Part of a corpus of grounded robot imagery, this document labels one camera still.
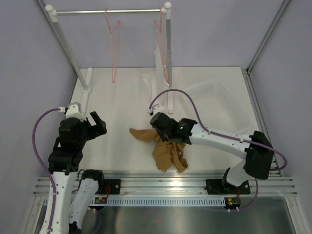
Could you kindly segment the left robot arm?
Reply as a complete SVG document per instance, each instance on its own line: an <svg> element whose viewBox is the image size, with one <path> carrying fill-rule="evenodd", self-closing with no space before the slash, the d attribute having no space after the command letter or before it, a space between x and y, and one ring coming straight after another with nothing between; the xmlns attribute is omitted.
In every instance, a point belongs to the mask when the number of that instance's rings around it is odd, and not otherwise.
<svg viewBox="0 0 312 234"><path fill-rule="evenodd" d="M60 122L59 136L48 158L50 191L42 234L79 234L95 194L105 189L101 170L84 170L78 193L72 197L75 176L83 158L86 142L107 133L106 123L96 112L90 113L95 125L80 112L66 115Z"/></svg>

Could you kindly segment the brown tank top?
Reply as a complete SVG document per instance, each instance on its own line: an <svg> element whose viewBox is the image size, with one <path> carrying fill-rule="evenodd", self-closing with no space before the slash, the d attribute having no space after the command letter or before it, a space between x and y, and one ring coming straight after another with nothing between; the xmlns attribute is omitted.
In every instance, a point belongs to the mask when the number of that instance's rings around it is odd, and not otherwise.
<svg viewBox="0 0 312 234"><path fill-rule="evenodd" d="M130 128L129 132L137 140L156 143L152 155L159 170L166 172L174 165L177 171L182 173L188 168L187 159L184 158L185 143L176 143L170 140L163 142L155 129Z"/></svg>

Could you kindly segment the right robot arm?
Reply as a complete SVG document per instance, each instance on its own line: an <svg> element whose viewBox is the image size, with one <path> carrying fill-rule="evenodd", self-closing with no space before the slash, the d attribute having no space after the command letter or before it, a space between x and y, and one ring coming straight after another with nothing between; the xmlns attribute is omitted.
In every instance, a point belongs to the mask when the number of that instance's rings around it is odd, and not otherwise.
<svg viewBox="0 0 312 234"><path fill-rule="evenodd" d="M200 122L183 118L176 121L164 113L156 113L150 120L162 141L188 145L203 145L225 151L242 161L228 168L221 180L207 187L209 194L236 194L244 190L244 183L255 178L269 177L273 160L272 145L262 132L252 135L235 135L208 130Z"/></svg>

